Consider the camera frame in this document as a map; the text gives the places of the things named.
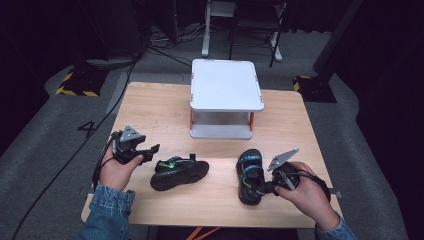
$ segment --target hand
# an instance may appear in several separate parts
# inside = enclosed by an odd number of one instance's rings
[[[307,171],[316,176],[312,169],[305,163],[291,163],[296,169]],[[328,202],[324,191],[310,178],[301,176],[299,185],[293,191],[280,186],[276,186],[275,191],[282,198],[292,202],[305,215],[314,219],[317,222],[318,229],[328,231],[339,225],[340,218]]]
[[[141,161],[143,161],[143,155],[138,155],[125,165],[120,164],[115,159],[106,162],[112,157],[112,146],[109,146],[102,160],[102,164],[104,164],[104,166],[100,172],[99,182],[103,186],[123,191],[130,181],[132,172],[140,165]]]

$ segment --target black shoe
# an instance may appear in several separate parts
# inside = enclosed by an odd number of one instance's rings
[[[195,183],[205,177],[208,171],[209,164],[205,161],[181,157],[159,160],[150,185],[156,191],[166,191],[181,184]]]
[[[239,157],[236,169],[240,201],[246,205],[258,205],[264,195],[258,189],[265,182],[261,153],[256,149],[245,151]]]

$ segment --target denim sleeve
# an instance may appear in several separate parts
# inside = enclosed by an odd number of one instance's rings
[[[316,233],[318,235],[319,240],[357,240],[356,236],[352,233],[349,226],[342,216],[340,216],[340,223],[334,229],[330,231],[321,231],[316,228]]]
[[[96,187],[90,214],[77,239],[128,239],[128,216],[135,192]]]

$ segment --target gray floor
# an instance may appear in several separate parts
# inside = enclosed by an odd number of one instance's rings
[[[211,59],[227,59],[226,31],[212,35]],[[281,39],[283,61],[268,68],[268,50],[237,48],[233,59],[255,64],[263,89],[293,90],[292,78],[314,76],[312,65],[329,33],[287,33]],[[202,39],[163,52],[187,60],[201,58]],[[64,166],[85,139],[77,128],[101,121],[117,99],[127,68],[111,71],[100,97],[55,95],[71,68],[46,82],[50,99],[22,130],[0,159],[0,239],[11,239],[16,226],[38,194]],[[137,63],[131,81],[190,84],[191,68],[173,59],[147,53]],[[331,80],[337,104],[305,103],[346,221],[359,239],[407,239],[397,199],[380,172],[358,129],[358,102],[337,77]],[[108,139],[116,115],[110,115],[74,160],[59,175],[24,222],[17,239],[73,239],[82,227],[80,214],[91,174]],[[313,239],[300,229],[300,239]],[[145,226],[131,225],[131,239],[145,239]]]

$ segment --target green logo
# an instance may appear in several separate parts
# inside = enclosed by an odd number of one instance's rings
[[[159,166],[162,167],[167,167],[167,168],[174,168],[175,167],[175,162],[169,162],[168,164],[166,164],[165,162],[160,162]]]

